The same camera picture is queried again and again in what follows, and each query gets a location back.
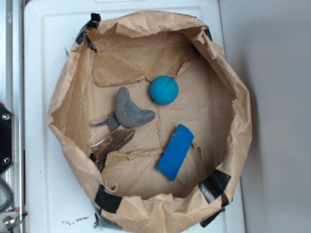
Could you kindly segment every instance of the blue ball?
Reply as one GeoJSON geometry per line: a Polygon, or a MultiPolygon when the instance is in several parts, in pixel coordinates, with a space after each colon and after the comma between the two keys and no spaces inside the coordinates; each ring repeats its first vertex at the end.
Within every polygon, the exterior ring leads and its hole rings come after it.
{"type": "Polygon", "coordinates": [[[172,103],[177,98],[178,92],[176,81],[169,76],[157,77],[150,86],[150,96],[157,104],[172,103]]]}

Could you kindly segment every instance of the screw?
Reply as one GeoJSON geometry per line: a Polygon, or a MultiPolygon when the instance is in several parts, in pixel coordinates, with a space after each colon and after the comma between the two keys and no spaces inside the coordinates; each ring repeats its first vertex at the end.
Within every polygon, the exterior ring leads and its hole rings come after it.
{"type": "Polygon", "coordinates": [[[10,115],[9,114],[3,114],[2,115],[2,120],[9,120],[10,119],[10,115]]]}
{"type": "Polygon", "coordinates": [[[6,228],[13,226],[14,223],[15,223],[15,220],[11,216],[8,216],[3,220],[3,224],[5,225],[6,228]]]}
{"type": "Polygon", "coordinates": [[[8,164],[8,163],[10,162],[10,159],[9,159],[9,158],[5,158],[3,161],[4,161],[6,164],[8,164]]]}

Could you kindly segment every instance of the blue sponge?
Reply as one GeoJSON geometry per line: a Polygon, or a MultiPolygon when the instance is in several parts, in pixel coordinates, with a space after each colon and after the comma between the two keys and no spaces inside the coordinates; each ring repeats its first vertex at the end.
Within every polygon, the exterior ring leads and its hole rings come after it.
{"type": "Polygon", "coordinates": [[[175,180],[187,152],[194,139],[191,131],[184,125],[178,125],[156,168],[171,181],[175,180]]]}

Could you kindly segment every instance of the cable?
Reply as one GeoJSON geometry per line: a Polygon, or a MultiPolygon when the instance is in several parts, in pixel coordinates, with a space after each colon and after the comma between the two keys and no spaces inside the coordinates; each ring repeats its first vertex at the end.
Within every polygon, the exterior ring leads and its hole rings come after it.
{"type": "Polygon", "coordinates": [[[2,213],[12,205],[14,201],[13,197],[14,194],[10,189],[10,187],[8,186],[8,184],[1,177],[0,177],[0,189],[2,189],[2,191],[6,196],[6,201],[2,205],[0,205],[0,213],[2,213]]]}
{"type": "Polygon", "coordinates": [[[11,233],[14,233],[14,232],[13,232],[13,229],[16,228],[16,227],[18,227],[18,226],[20,226],[20,225],[23,223],[23,221],[24,221],[24,219],[25,219],[25,217],[26,217],[27,215],[28,215],[28,213],[24,213],[24,214],[23,214],[23,217],[22,217],[21,221],[20,221],[18,224],[16,224],[16,225],[11,229],[11,233]]]}

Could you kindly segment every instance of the black plastic part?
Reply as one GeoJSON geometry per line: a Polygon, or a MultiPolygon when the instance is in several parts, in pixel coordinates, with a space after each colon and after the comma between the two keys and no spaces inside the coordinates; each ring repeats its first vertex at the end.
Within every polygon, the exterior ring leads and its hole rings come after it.
{"type": "Polygon", "coordinates": [[[204,32],[205,32],[205,34],[209,37],[209,39],[210,39],[211,41],[213,41],[212,35],[210,34],[209,28],[206,28],[206,29],[204,30],[204,32]]]}
{"type": "Polygon", "coordinates": [[[95,203],[107,212],[115,214],[120,206],[122,197],[105,192],[105,187],[100,185],[96,194],[95,203]]]}
{"type": "Polygon", "coordinates": [[[219,171],[214,170],[211,176],[199,182],[199,187],[208,203],[216,200],[227,187],[231,176],[219,171]]]}
{"type": "Polygon", "coordinates": [[[95,218],[96,218],[96,225],[99,227],[105,227],[105,228],[109,228],[109,229],[113,229],[113,230],[119,230],[119,231],[122,230],[122,227],[120,227],[116,223],[102,217],[101,214],[99,213],[99,211],[96,211],[95,218]]]}
{"type": "Polygon", "coordinates": [[[205,228],[208,224],[210,224],[213,220],[215,220],[215,218],[221,213],[224,212],[225,209],[221,209],[220,211],[218,211],[217,213],[213,214],[212,216],[206,217],[204,218],[201,222],[200,225],[201,227],[205,228]]]}
{"type": "Polygon", "coordinates": [[[99,14],[92,13],[91,14],[91,20],[80,30],[80,32],[79,32],[79,34],[78,34],[78,36],[76,38],[76,42],[78,44],[81,44],[83,42],[84,32],[88,28],[98,28],[100,21],[101,21],[101,16],[99,14]]]}
{"type": "Polygon", "coordinates": [[[13,164],[12,117],[13,115],[0,104],[0,175],[13,164]]]}

